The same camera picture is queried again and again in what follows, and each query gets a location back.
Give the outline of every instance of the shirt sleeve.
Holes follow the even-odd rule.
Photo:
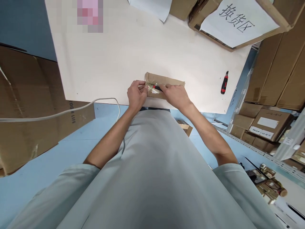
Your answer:
[[[213,172],[257,229],[282,228],[276,215],[240,165],[224,164]]]
[[[99,171],[88,164],[68,167],[49,187],[33,197],[8,229],[56,228]]]

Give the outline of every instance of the white tabletop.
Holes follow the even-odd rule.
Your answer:
[[[45,0],[56,56],[67,100],[115,97],[128,105],[127,89],[146,72],[185,81],[201,112],[225,114],[250,46],[228,52],[169,15],[165,24],[129,5],[104,0],[103,33],[84,33],[77,25],[74,0]],[[220,93],[226,71],[227,90]],[[103,100],[103,103],[115,103]],[[147,98],[146,107],[173,107]]]

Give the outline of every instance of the person's left hand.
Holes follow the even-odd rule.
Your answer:
[[[147,92],[148,86],[145,86],[145,81],[133,81],[127,91],[129,109],[131,109],[135,113],[138,113],[146,101]]]

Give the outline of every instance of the white cable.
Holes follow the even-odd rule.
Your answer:
[[[117,104],[118,104],[118,107],[119,107],[119,115],[118,115],[118,118],[116,120],[116,122],[118,121],[119,117],[120,117],[120,114],[121,114],[121,109],[120,109],[120,105],[117,101],[116,98],[102,98],[102,99],[96,99],[96,100],[93,100],[91,103],[88,103],[87,105],[83,106],[83,107],[80,107],[80,108],[74,108],[74,109],[71,109],[71,110],[66,110],[66,111],[63,111],[63,112],[60,112],[58,114],[54,114],[54,115],[50,115],[50,116],[46,116],[46,117],[40,117],[40,118],[0,118],[0,122],[30,122],[30,121],[41,121],[41,120],[47,120],[47,119],[51,119],[51,118],[55,118],[55,117],[58,117],[58,116],[61,116],[63,114],[66,114],[66,113],[70,113],[72,111],[77,111],[77,110],[81,110],[83,108],[86,108],[88,106],[90,106],[91,104],[93,104],[94,102],[98,101],[98,100],[106,100],[106,99],[114,99]]]

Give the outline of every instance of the light blue shirt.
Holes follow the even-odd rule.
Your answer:
[[[243,168],[212,171],[169,112],[139,112],[125,143],[101,171],[67,168],[8,228],[281,228]]]

